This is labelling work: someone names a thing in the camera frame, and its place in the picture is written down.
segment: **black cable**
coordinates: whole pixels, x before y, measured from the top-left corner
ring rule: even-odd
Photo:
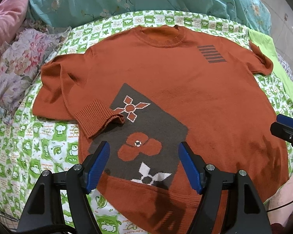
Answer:
[[[17,234],[53,234],[55,232],[69,232],[71,234],[77,234],[76,230],[66,224],[54,224],[44,227],[40,227],[34,230],[27,230],[22,232],[16,232]]]
[[[287,204],[284,204],[284,205],[282,205],[282,206],[280,206],[280,207],[276,207],[276,208],[273,208],[273,209],[267,210],[266,212],[268,213],[268,212],[270,212],[270,211],[274,211],[274,210],[280,209],[280,208],[285,207],[285,206],[287,206],[287,205],[290,205],[290,204],[292,204],[292,203],[293,203],[293,201],[291,201],[291,202],[289,202],[289,203],[287,203]]]

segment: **blue gripper pad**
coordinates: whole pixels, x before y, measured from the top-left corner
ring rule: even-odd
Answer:
[[[91,165],[91,160],[85,167],[84,172],[88,172],[86,174],[86,191],[87,194],[91,193],[93,189],[96,188],[96,186],[99,183],[99,179],[102,175],[102,172],[104,170],[104,167],[110,157],[110,145],[108,142],[101,142],[99,147],[96,149],[95,153],[93,154],[93,158],[95,158],[94,163]]]
[[[202,194],[203,188],[201,186],[200,174],[182,143],[179,144],[178,154],[192,189],[198,194]]]
[[[282,114],[278,114],[277,115],[277,122],[293,128],[293,118],[284,116]]]

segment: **bed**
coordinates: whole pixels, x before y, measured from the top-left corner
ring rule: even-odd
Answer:
[[[222,36],[248,47],[248,28],[239,23],[180,11],[138,11],[96,20],[72,29],[66,42],[55,55],[83,53],[104,38],[138,25],[157,27],[179,25],[193,31]],[[259,87],[266,94],[277,114],[293,117],[293,101],[284,91],[283,82],[274,73],[255,75]],[[38,75],[27,89],[24,100],[17,109],[13,124],[0,120],[0,212],[18,219],[35,181],[43,170],[60,172],[78,163],[78,125],[33,116],[32,106],[41,88]],[[289,176],[293,174],[293,147],[287,143]],[[61,193],[65,221],[73,225],[67,196]],[[119,213],[108,201],[94,190],[88,197],[102,233],[107,233],[104,222],[115,226],[115,233],[145,232]]]

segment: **pink blanket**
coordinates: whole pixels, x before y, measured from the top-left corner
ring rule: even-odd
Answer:
[[[27,12],[28,0],[2,0],[0,3],[0,46],[11,42]]]

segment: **lime green cloth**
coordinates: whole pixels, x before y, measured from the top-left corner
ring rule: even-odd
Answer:
[[[283,83],[285,92],[289,95],[293,101],[293,82],[285,72],[284,68],[280,64],[276,52],[273,39],[261,32],[248,29],[250,40],[257,45],[262,53],[266,55],[273,62],[273,73],[280,78]]]

